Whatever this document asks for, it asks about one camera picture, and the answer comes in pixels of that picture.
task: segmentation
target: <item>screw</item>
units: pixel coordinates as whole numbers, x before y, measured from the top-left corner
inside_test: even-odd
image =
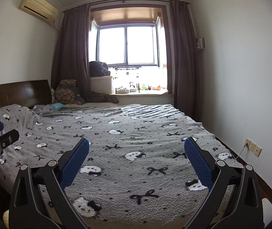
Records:
[[[26,164],[23,164],[23,165],[21,165],[21,167],[20,167],[21,170],[26,170],[26,168],[28,168],[28,166],[27,166]]]
[[[50,166],[50,167],[53,167],[53,166],[55,166],[57,164],[57,162],[55,161],[55,160],[51,160],[49,163],[48,163],[48,165]]]
[[[247,168],[249,171],[253,170],[253,167],[252,167],[251,165],[249,165],[249,164],[246,166],[246,168]]]
[[[220,167],[223,167],[223,166],[225,166],[225,162],[222,161],[222,160],[219,160],[219,161],[217,162],[217,165],[219,165]]]

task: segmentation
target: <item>small box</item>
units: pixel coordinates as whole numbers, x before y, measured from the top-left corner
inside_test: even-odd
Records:
[[[128,94],[128,93],[129,93],[129,89],[127,88],[123,88],[123,87],[116,88],[116,94]]]
[[[109,94],[111,95],[113,93],[112,89],[112,81],[113,77],[91,77],[90,78],[90,86],[91,90],[103,93],[103,94]]]

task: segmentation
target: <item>patterned cushion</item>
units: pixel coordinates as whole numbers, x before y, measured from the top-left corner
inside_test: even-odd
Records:
[[[62,104],[77,104],[82,105],[85,100],[80,97],[79,90],[74,84],[62,84],[64,81],[75,80],[62,80],[61,84],[56,88],[54,103],[60,102]]]
[[[74,80],[74,79],[65,79],[65,80],[61,80],[60,84],[73,84],[73,85],[76,85],[77,81]]]

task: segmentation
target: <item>electrical socket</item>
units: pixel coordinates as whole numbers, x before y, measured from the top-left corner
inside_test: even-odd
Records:
[[[250,146],[250,143],[251,141],[248,138],[246,138],[244,141],[244,145],[246,145],[246,147],[248,148]]]
[[[255,149],[254,149],[254,154],[255,154],[257,157],[259,157],[260,153],[261,153],[261,148],[260,148],[258,145],[256,145],[256,146],[255,146]]]
[[[254,152],[255,147],[256,147],[256,144],[255,144],[254,142],[251,141],[251,143],[250,143],[250,145],[249,145],[248,148],[249,148],[252,152]]]

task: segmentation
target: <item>stuffed toy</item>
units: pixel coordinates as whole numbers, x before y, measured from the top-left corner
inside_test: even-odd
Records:
[[[3,214],[3,222],[4,222],[4,225],[6,226],[7,229],[9,229],[8,228],[8,211],[9,210],[5,211]]]

